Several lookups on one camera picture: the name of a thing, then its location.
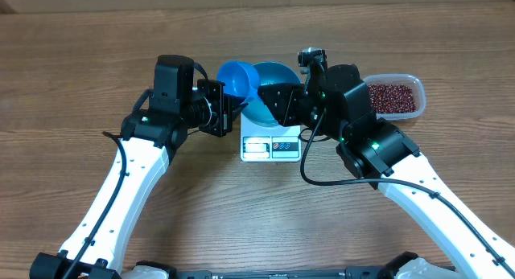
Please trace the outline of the blue plastic measuring scoop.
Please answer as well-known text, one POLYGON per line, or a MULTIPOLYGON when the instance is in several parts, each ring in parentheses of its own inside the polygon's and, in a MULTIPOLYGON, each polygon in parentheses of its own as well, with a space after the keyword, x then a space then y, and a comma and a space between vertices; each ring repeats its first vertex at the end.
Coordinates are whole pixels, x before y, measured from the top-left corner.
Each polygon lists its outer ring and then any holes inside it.
POLYGON ((258 97, 260 76, 250 63, 229 61, 220 67, 216 79, 225 83, 226 94, 244 98, 245 103, 258 97))

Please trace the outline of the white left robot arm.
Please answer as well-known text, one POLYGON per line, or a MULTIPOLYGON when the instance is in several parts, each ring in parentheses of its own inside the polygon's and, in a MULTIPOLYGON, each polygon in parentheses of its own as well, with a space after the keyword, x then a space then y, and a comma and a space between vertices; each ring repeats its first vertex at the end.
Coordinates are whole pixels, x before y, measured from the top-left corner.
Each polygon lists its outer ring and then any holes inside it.
POLYGON ((152 88, 136 100, 118 134, 113 165, 91 207, 57 254, 39 253, 31 278, 119 278, 127 245, 156 183, 188 136, 223 137, 246 95, 211 80, 183 55, 160 55, 152 88))

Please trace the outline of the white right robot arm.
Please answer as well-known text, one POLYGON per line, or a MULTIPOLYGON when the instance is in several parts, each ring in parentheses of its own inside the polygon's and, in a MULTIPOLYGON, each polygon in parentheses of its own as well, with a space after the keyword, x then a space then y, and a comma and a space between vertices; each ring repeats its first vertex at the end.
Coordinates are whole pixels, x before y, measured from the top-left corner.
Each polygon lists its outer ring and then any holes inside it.
POLYGON ((377 118, 355 65, 311 66, 303 84, 261 86, 257 94, 280 125, 305 125, 337 141, 353 177, 407 212, 466 278, 512 278, 514 247, 483 223, 436 174, 397 126, 377 118))

